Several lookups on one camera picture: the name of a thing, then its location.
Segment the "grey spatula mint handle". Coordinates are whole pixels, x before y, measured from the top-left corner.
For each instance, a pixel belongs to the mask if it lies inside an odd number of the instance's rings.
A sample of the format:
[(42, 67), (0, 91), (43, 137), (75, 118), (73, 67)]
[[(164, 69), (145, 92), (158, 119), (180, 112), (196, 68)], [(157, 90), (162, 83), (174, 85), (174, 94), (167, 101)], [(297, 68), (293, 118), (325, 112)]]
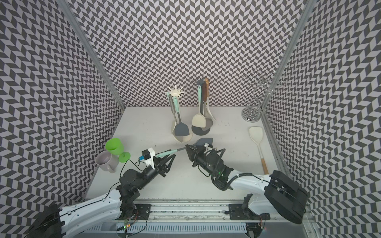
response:
[[(212, 143), (213, 143), (213, 138), (205, 137), (205, 138), (199, 139), (198, 141), (196, 141), (191, 146), (204, 146), (205, 144), (212, 144)], [(156, 154), (155, 156), (156, 156), (156, 158), (164, 158), (167, 155), (172, 155), (172, 154), (175, 154), (175, 153), (182, 151), (182, 150), (185, 150), (185, 149), (186, 149), (186, 147), (182, 147), (182, 148), (175, 149), (175, 150), (165, 151), (165, 152)]]

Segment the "grey turner mint handle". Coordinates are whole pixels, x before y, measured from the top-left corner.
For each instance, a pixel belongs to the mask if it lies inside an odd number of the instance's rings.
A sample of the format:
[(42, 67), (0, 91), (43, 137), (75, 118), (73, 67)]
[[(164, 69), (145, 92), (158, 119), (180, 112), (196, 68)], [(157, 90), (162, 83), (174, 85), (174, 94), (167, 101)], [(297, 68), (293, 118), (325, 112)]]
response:
[(179, 120), (178, 124), (175, 127), (175, 135), (176, 136), (189, 136), (190, 135), (189, 128), (181, 120), (178, 98), (176, 96), (173, 96), (172, 98), (173, 98), (175, 110), (176, 110), (176, 113), (178, 115), (178, 120)]

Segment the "cream spatula wooden handle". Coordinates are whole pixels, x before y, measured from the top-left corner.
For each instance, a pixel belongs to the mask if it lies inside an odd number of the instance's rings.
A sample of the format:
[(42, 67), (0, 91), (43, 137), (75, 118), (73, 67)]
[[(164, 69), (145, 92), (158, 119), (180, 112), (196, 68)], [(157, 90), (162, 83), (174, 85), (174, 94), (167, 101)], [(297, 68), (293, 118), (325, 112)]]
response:
[(263, 140), (264, 131), (261, 127), (251, 127), (249, 128), (249, 136), (251, 140), (257, 145), (257, 148), (259, 150), (259, 155), (261, 158), (262, 167), (264, 170), (264, 174), (268, 175), (268, 168), (264, 159), (264, 155), (261, 148), (261, 142)]

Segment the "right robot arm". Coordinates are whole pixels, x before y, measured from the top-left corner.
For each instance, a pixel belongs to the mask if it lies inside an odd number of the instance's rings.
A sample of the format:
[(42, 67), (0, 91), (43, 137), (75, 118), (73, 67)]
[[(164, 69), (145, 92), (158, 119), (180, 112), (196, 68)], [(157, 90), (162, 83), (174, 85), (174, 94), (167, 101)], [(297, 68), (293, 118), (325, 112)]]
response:
[(208, 172), (212, 184), (219, 190), (247, 191), (242, 209), (250, 215), (278, 213), (289, 222), (302, 223), (309, 194), (281, 171), (262, 176), (237, 171), (224, 165), (224, 149), (186, 145), (185, 151), (193, 166)]

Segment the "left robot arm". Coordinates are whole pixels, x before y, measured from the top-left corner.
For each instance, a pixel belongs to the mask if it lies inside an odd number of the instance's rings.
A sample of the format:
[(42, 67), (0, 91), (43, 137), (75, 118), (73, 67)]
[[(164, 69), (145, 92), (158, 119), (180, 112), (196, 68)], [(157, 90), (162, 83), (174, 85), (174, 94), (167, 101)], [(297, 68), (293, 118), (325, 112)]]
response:
[(152, 157), (143, 171), (128, 169), (111, 186), (107, 194), (83, 203), (59, 208), (46, 208), (31, 225), (27, 238), (71, 238), (94, 225), (119, 218), (134, 217), (134, 201), (155, 177), (165, 177), (170, 171), (175, 154), (163, 158)]

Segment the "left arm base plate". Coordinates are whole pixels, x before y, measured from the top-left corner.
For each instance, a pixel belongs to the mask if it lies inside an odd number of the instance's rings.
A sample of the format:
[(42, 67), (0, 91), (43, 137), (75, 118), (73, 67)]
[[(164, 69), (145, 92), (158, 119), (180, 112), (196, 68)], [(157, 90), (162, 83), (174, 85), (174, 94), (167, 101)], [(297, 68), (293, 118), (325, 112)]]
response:
[(134, 220), (136, 215), (138, 216), (137, 220), (148, 220), (151, 213), (151, 207), (151, 204), (134, 204), (132, 206), (122, 208), (122, 213), (118, 220), (127, 220), (130, 218)]

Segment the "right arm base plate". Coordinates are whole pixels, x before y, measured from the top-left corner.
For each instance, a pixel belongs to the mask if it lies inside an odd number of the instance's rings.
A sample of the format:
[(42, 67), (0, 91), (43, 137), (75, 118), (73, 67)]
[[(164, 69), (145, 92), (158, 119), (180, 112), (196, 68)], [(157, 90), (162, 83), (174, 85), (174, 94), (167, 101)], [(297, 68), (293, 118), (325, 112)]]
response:
[(242, 204), (229, 204), (228, 211), (224, 212), (225, 215), (230, 217), (230, 220), (253, 220), (253, 221), (263, 221), (270, 220), (270, 214), (256, 214), (248, 208), (243, 208)]

